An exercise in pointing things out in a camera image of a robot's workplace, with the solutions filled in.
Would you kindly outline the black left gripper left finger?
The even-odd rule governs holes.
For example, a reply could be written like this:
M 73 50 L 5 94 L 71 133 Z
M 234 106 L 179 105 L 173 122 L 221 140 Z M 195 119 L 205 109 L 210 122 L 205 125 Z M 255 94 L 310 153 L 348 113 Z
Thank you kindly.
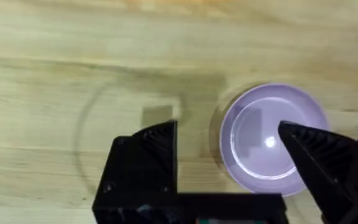
M 177 193 L 177 121 L 114 138 L 92 211 L 97 223 L 122 223 L 112 196 Z

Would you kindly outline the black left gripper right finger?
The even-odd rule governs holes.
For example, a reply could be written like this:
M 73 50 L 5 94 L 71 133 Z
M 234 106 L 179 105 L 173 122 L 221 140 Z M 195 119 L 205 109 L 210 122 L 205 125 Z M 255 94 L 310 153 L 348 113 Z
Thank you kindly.
M 323 223 L 358 224 L 358 139 L 289 121 L 278 134 Z

